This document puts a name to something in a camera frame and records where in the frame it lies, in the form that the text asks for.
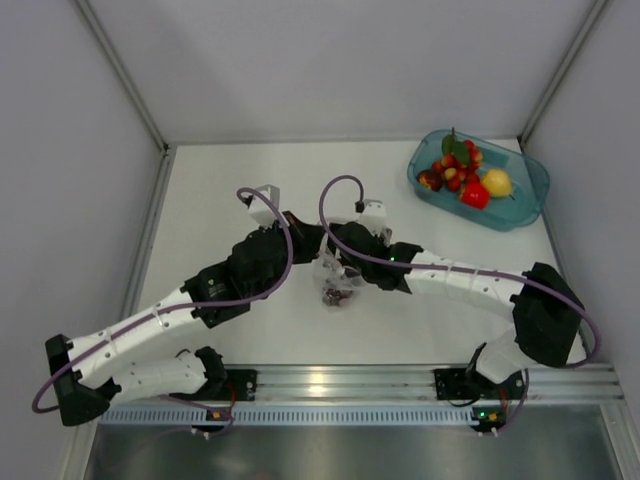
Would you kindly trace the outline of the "yellow fake banana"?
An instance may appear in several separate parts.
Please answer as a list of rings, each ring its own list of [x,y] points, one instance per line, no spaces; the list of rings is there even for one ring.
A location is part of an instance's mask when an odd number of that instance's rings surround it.
[[[481,185],[487,190],[491,198],[512,198],[514,187],[510,176],[501,169],[487,170],[480,178]]]

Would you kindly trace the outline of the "dark red fake peach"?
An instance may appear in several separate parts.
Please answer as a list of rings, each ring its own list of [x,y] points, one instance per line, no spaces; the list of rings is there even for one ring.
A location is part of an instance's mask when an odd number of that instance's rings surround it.
[[[432,169],[421,171],[417,175],[417,181],[423,187],[434,192],[440,191],[444,185],[442,175],[439,172]]]

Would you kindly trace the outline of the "red fake apple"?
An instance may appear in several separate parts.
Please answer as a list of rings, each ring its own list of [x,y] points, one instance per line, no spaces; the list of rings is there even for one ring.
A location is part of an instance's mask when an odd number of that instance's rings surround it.
[[[489,191],[479,182],[466,183],[459,195],[461,203],[479,210],[484,210],[490,199]]]

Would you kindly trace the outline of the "red yellow fake cherry bunch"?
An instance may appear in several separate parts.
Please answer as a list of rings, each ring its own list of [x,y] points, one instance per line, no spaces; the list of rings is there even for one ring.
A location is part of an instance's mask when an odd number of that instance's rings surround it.
[[[476,144],[451,128],[441,140],[441,157],[431,169],[442,175],[447,190],[459,193],[466,183],[480,181],[478,170],[482,163],[483,154]]]

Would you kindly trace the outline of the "fake purple grape bunch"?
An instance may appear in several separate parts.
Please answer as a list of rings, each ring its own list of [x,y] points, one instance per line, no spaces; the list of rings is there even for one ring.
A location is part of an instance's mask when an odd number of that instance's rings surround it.
[[[362,285],[362,277],[356,270],[333,272],[324,280],[323,302],[329,307],[342,307],[356,295]]]

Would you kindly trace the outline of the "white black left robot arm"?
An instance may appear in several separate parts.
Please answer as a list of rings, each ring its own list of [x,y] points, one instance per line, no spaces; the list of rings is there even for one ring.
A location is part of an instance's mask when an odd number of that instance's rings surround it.
[[[321,226],[285,212],[153,306],[86,337],[48,339],[48,385],[63,426],[88,423],[117,404],[145,397],[189,403],[219,397],[229,380],[213,348],[149,363],[143,356],[247,313],[284,283],[293,266],[312,262],[323,237]]]

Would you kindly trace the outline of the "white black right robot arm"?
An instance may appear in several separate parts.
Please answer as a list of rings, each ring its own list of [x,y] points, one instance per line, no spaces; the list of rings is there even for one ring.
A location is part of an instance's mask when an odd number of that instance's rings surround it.
[[[475,395],[491,396],[532,366],[572,367],[584,306],[553,266],[537,262],[522,273],[486,270],[415,244],[389,244],[355,221],[332,223],[327,234],[347,264],[382,290],[443,295],[512,323],[511,330],[474,351],[464,378]]]

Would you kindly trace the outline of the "clear zip top bag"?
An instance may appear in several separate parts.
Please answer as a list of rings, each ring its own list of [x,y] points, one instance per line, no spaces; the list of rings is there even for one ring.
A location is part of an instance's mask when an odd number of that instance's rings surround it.
[[[389,252],[391,229],[385,214],[362,213],[356,220],[326,219],[319,222],[351,250],[383,259]],[[327,233],[313,262],[313,278],[323,304],[332,309],[347,307],[366,286],[387,286],[393,276],[386,267],[343,251]]]

